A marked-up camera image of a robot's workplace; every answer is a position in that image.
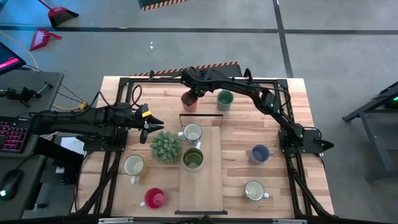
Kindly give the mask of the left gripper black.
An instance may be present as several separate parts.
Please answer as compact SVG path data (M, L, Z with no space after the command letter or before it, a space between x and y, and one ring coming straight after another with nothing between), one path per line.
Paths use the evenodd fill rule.
M136 121L138 123L139 130L141 131L141 144L144 144L147 141L147 135L149 132L152 133L154 131L164 129L163 126L158 125L163 124L164 122L152 115L147 103L140 105L140 107L136 110Z

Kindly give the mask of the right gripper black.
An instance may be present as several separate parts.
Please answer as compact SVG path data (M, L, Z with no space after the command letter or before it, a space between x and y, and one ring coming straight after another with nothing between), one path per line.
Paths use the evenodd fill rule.
M189 91L186 92L186 104L195 103L198 97L203 97L207 92L213 93L215 90L213 72L211 70L196 72L191 69L184 69L181 72L180 81L189 87Z

